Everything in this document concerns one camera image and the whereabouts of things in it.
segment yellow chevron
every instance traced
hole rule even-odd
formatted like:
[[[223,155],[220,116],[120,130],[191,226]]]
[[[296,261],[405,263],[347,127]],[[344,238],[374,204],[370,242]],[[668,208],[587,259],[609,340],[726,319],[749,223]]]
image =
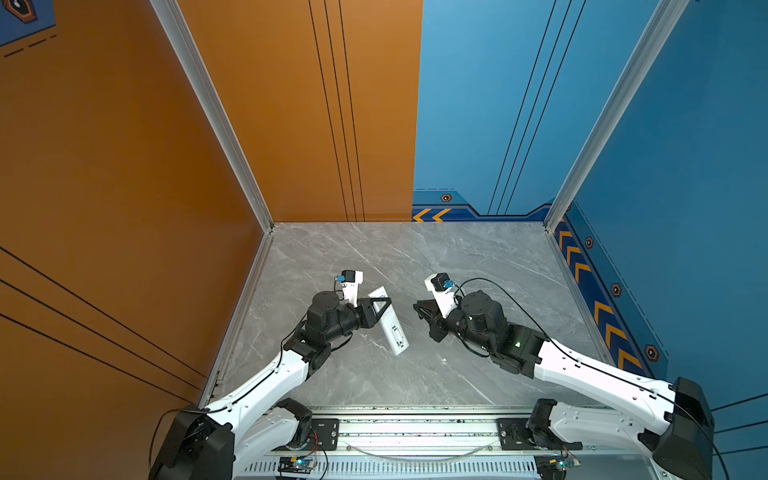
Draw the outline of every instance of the yellow chevron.
[[[443,214],[446,214],[446,213],[448,213],[449,211],[451,211],[451,209],[450,209],[450,208],[446,208],[445,210],[443,210],[443,211],[442,211],[442,212],[440,212],[439,214],[437,214],[437,215],[435,215],[434,217],[432,217],[432,219],[433,219],[435,222],[442,222],[442,218],[440,218],[440,217],[442,217],[442,215],[443,215]]]
[[[579,270],[586,270],[588,272],[592,271],[589,265],[584,265],[583,263],[576,262],[576,271],[574,272],[574,276],[576,277],[576,283],[578,283]]]
[[[605,345],[608,347],[608,349],[611,349],[611,334],[614,333],[616,335],[619,335],[623,339],[627,339],[627,336],[616,328],[615,326],[611,325],[610,323],[605,324]]]
[[[426,214],[426,213],[427,213],[427,212],[429,212],[430,210],[431,210],[431,208],[425,208],[424,210],[422,210],[422,211],[418,212],[418,213],[416,214],[416,216],[415,216],[415,217],[413,217],[413,220],[416,220],[417,222],[423,222],[424,220],[422,220],[422,215],[423,215],[423,214]]]
[[[565,259],[565,262],[568,266],[571,266],[571,253],[581,253],[581,250],[579,250],[578,247],[568,247],[565,250],[568,252],[568,257]]]
[[[611,315],[615,315],[615,313],[614,313],[614,311],[612,310],[612,308],[610,308],[610,307],[609,307],[608,305],[606,305],[605,303],[595,302],[595,303],[594,303],[594,322],[595,322],[596,324],[598,324],[598,325],[600,325],[600,320],[598,320],[598,317],[600,316],[600,310],[603,310],[604,312],[608,312],[608,313],[610,313]]]
[[[560,250],[563,250],[563,237],[573,237],[573,234],[566,230],[560,232]]]
[[[640,360],[634,358],[632,355],[626,353],[622,349],[619,349],[619,369],[624,369],[624,360],[629,360],[630,362],[637,365],[639,369],[643,368],[643,366],[640,364]]]

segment blue wall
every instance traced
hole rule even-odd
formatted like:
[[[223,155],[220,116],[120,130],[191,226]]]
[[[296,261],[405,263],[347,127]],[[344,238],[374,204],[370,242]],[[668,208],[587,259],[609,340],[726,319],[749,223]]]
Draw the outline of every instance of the blue wall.
[[[24,23],[0,5],[0,46],[32,35],[56,25],[53,14],[53,0],[35,0],[33,3],[37,20]]]
[[[483,215],[551,201],[656,4],[425,0],[415,190],[455,190]]]
[[[668,378],[712,407],[768,392],[767,112],[768,3],[691,1],[576,197]],[[768,398],[715,414],[717,430],[768,419]],[[768,425],[716,440],[766,445]],[[766,477],[768,450],[725,459],[731,478]]]

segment marble tabletop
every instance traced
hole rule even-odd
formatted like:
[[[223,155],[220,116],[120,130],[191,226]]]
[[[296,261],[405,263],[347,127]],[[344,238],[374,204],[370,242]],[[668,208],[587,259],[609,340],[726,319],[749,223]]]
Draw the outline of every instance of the marble tabletop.
[[[290,396],[307,406],[513,406],[539,398],[574,405],[596,402],[569,389],[512,375],[466,351],[453,336],[441,343],[411,305],[427,300],[424,279],[447,272],[461,282],[484,276],[502,285],[548,331],[597,358],[540,223],[278,223],[266,266],[227,364],[223,392],[262,369],[306,312],[315,293],[331,290],[342,270],[360,270],[360,296],[379,286],[410,347],[394,356],[383,331],[355,332],[349,344]],[[508,321],[535,326],[493,285],[475,281],[504,306]]]

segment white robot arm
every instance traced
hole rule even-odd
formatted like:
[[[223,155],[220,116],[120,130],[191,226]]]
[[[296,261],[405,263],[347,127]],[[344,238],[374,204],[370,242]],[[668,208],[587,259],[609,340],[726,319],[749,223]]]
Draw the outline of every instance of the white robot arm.
[[[435,341],[451,333],[483,349],[487,355],[479,355],[510,373],[566,386],[611,407],[539,399],[526,425],[531,443],[554,450],[611,445],[651,457],[685,480],[711,478],[714,420],[695,382],[637,376],[575,352],[546,333],[508,323],[501,304],[482,291],[456,296],[446,273],[431,275],[425,285],[434,299],[413,307],[427,320]]]
[[[392,325],[399,329],[389,297],[357,298],[362,272],[344,270],[337,280],[343,300],[336,292],[317,293],[306,322],[299,322],[283,339],[280,353],[269,365],[204,410],[190,405],[177,413],[150,480],[230,480],[246,462],[277,447],[298,449],[307,444],[312,412],[295,400],[280,399],[323,365],[334,350],[333,340],[373,328],[385,314],[387,336],[392,335]],[[396,353],[404,346],[398,346]]]

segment orange wall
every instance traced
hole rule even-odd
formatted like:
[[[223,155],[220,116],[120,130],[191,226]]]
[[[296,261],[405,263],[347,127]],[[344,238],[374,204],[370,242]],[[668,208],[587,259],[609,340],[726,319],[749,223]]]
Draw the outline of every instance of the orange wall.
[[[55,27],[0,49],[0,476],[146,478],[261,231],[150,3],[54,7]]]
[[[179,3],[275,221],[410,220],[421,0]]]

